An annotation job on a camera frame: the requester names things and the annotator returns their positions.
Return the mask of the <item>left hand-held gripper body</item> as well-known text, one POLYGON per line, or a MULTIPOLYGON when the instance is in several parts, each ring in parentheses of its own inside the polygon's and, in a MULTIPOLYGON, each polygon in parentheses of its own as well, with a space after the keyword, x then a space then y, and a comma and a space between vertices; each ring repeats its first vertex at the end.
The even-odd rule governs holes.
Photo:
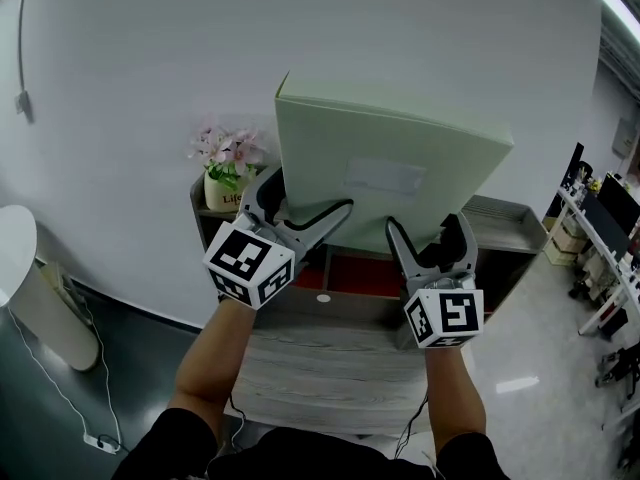
POLYGON ((221 294, 258 310, 298 277, 320 241, 318 221, 270 225, 241 211, 221 224, 203 263, 221 294))

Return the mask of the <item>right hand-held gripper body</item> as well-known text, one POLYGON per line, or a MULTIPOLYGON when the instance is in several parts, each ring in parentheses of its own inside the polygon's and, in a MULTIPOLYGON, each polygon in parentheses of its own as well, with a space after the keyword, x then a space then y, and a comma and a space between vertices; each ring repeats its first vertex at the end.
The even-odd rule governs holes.
POLYGON ((416 276, 407 288, 400 350, 460 347, 483 332, 484 293, 476 288, 473 273, 416 276))

